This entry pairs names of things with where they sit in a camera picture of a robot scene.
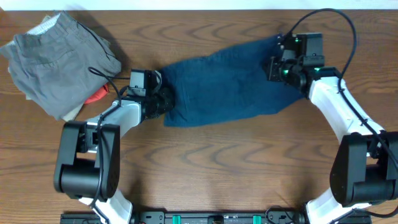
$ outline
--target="red object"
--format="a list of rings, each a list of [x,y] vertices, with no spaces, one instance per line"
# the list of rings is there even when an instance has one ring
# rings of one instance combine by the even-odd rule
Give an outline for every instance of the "red object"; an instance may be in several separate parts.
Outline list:
[[[95,101],[102,99],[108,93],[109,93],[109,87],[108,87],[108,84],[105,84],[97,92],[95,92],[91,97],[89,97],[85,101],[85,104],[94,103]]]

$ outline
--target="wood grain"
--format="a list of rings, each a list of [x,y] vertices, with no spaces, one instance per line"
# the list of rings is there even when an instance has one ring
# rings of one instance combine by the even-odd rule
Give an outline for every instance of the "wood grain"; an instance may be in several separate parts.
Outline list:
[[[108,39],[130,68],[156,69],[223,47],[286,32],[307,11],[95,11],[71,15]],[[52,12],[0,12],[0,45]],[[359,35],[345,76],[350,91],[387,130],[398,129],[398,12],[347,11]],[[297,32],[324,33],[329,65],[342,68],[351,50],[346,22],[332,13],[304,21]],[[126,84],[124,80],[116,82]],[[88,106],[84,120],[105,110],[114,94]],[[63,122],[14,86],[0,58],[0,222],[57,223],[88,209],[52,185]],[[145,121],[121,141],[119,188],[139,207],[167,210],[265,210],[319,196],[338,149],[333,131],[309,101],[272,116],[192,129]],[[396,202],[373,208],[387,213]],[[396,218],[374,220],[395,223]]]

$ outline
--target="blue fabric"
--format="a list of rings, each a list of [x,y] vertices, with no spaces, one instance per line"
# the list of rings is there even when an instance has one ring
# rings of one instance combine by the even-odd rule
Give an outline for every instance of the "blue fabric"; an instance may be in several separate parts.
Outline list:
[[[193,127],[275,114],[301,99],[293,87],[266,80],[263,63],[278,49],[273,36],[163,68],[175,92],[175,108],[164,125]]]

